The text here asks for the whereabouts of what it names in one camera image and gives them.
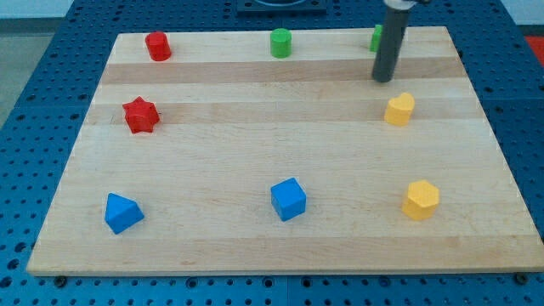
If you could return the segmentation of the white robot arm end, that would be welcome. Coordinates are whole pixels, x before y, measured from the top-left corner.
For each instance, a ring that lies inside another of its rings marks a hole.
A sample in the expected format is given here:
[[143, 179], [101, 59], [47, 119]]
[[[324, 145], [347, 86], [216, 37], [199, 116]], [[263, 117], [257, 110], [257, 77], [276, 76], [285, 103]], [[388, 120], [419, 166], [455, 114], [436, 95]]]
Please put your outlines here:
[[410, 10], [416, 4], [427, 5], [432, 0], [384, 0], [384, 3], [391, 9]]

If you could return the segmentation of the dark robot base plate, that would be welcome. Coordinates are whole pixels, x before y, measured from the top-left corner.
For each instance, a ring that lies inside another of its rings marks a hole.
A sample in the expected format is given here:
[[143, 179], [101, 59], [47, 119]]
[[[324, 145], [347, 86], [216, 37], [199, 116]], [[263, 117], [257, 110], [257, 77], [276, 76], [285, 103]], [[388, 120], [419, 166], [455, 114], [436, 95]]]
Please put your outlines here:
[[323, 13], [328, 0], [237, 0], [237, 14]]

